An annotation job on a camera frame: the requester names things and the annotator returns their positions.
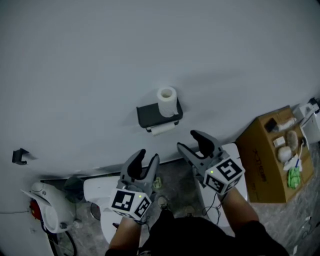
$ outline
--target gray floor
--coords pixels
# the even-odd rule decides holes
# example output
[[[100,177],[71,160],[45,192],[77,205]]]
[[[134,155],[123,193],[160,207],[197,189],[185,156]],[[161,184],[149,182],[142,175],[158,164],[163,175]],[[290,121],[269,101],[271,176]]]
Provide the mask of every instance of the gray floor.
[[[318,144],[312,145],[310,152],[315,166],[315,175],[294,199],[286,204],[251,204],[271,237],[282,244],[290,254],[298,245],[297,256],[312,256],[320,242],[320,227],[314,229],[316,224],[320,222],[320,148]],[[175,217],[183,217],[184,207],[188,205],[194,207],[196,216],[202,216],[202,206],[198,200],[189,165],[183,160],[161,165],[159,175],[162,179],[162,188],[158,191],[158,195],[164,195],[168,198],[170,209]],[[90,214],[90,204],[78,205],[77,214],[84,226],[83,228],[73,228],[70,233],[75,240],[78,255],[103,256],[108,248],[108,243],[104,240],[100,222]],[[146,213],[149,226],[153,225],[159,214],[160,210],[154,203]],[[309,222],[305,221],[308,216],[312,216]],[[230,229],[225,228],[224,231],[228,235],[232,235]],[[148,236],[148,228],[144,225],[141,244],[148,239]],[[60,245],[71,250],[65,237],[61,238]]]

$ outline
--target black shirt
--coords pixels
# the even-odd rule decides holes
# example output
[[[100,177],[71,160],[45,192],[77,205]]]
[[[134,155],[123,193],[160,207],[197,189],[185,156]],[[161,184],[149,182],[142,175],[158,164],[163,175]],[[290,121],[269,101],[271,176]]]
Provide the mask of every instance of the black shirt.
[[[155,223],[140,254],[157,255],[237,255],[289,256],[287,251],[266,232],[258,221],[245,224],[235,237],[226,235],[218,226],[201,217],[176,218]],[[106,256],[136,255],[136,252],[110,249]]]

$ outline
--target cable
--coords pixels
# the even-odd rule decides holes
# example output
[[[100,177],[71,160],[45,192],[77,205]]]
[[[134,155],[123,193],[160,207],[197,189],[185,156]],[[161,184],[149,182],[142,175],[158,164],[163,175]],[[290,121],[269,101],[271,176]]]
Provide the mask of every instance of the cable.
[[[24,211],[0,211],[0,214],[23,214],[23,213],[28,213],[28,210]]]
[[[64,249],[64,250],[66,250],[66,251],[69,251],[70,253],[74,253],[74,252],[71,251],[70,249],[68,249],[68,248],[66,248],[66,247],[63,247],[63,246],[61,246],[61,245],[59,245],[59,244],[56,244],[55,241],[53,241],[53,240],[51,240],[51,239],[49,239],[49,238],[48,238],[48,240],[51,241],[51,242],[53,242],[53,243],[54,243],[56,246],[58,246],[59,248]]]
[[[303,232],[303,234],[302,234],[302,240],[303,239],[305,239],[307,236],[309,236],[313,231],[315,231],[315,229],[318,227],[318,226],[320,226],[320,221],[315,225],[315,227],[312,229],[312,231],[310,231],[311,230],[311,228],[312,228],[312,225],[311,225],[311,223],[310,223],[310,220],[311,219],[309,219],[309,221],[308,221],[308,224],[310,225],[310,229],[308,230],[308,231],[305,231],[305,232]]]
[[[49,241],[52,241],[52,242],[53,242],[55,245],[57,245],[58,247],[63,248],[63,249],[65,249],[65,250],[68,250],[69,252],[72,253],[72,251],[69,250],[68,248],[65,248],[65,247],[59,245],[58,240],[57,240],[57,242],[56,242],[56,241],[50,239],[50,237],[52,237],[52,236],[54,236],[54,235],[57,235],[57,234],[52,234],[50,231],[46,230],[46,228],[45,228],[45,226],[44,226],[44,222],[43,222],[42,220],[41,220],[41,228],[42,228],[42,230],[48,235]],[[70,233],[69,233],[68,231],[66,231],[65,234],[66,234],[66,236],[69,238],[70,243],[71,243],[71,245],[72,245],[72,247],[73,247],[73,256],[76,256],[76,255],[77,255],[77,247],[76,247],[75,241],[73,240],[72,236],[70,235]]]
[[[148,227],[148,232],[149,232],[149,235],[150,235],[150,226],[148,224],[148,220],[150,219],[150,216],[146,216],[145,217],[145,220],[142,221],[141,225],[146,225]]]
[[[213,197],[213,202],[212,202],[211,206],[207,206],[207,207],[204,207],[204,208],[202,209],[201,213],[202,213],[203,216],[207,215],[207,213],[209,212],[209,210],[210,210],[211,208],[214,208],[213,205],[214,205],[214,203],[215,203],[216,196],[217,196],[217,193],[215,193],[215,195],[214,195],[214,197]]]
[[[221,203],[220,203],[217,207],[213,206],[214,203],[215,203],[215,200],[216,200],[216,196],[217,196],[217,193],[215,193],[215,195],[214,195],[212,204],[211,204],[210,206],[204,207],[204,208],[202,209],[201,213],[202,213],[203,216],[205,216],[205,215],[207,215],[207,213],[209,212],[209,210],[210,210],[211,208],[215,208],[215,209],[217,210],[217,212],[218,212],[218,219],[217,219],[217,221],[216,221],[216,225],[218,225],[218,224],[219,224],[219,220],[220,220],[220,216],[221,216],[221,212],[219,211],[219,209],[221,208]]]

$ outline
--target sneaker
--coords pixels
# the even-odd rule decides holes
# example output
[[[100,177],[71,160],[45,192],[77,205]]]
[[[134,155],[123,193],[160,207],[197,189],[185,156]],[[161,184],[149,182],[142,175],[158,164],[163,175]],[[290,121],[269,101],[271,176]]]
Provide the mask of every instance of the sneaker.
[[[161,210],[168,209],[168,200],[163,195],[158,198],[158,206]]]
[[[195,209],[191,205],[188,205],[184,209],[184,217],[194,217],[194,216],[195,216]]]

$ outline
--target cardboard box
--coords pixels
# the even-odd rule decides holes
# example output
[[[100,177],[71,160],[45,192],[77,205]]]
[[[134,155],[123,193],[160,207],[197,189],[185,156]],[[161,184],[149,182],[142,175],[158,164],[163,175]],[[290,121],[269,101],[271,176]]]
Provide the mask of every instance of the cardboard box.
[[[286,203],[306,185],[314,174],[309,150],[304,147],[301,154],[301,183],[296,189],[288,188],[288,172],[283,170],[284,165],[278,160],[279,148],[275,148],[273,141],[281,136],[286,138],[287,131],[296,131],[299,144],[292,154],[294,156],[300,150],[303,134],[299,125],[295,125],[286,131],[268,133],[265,124],[271,118],[281,124],[292,117],[294,115],[289,107],[259,116],[235,142],[245,169],[245,182],[250,202]]]

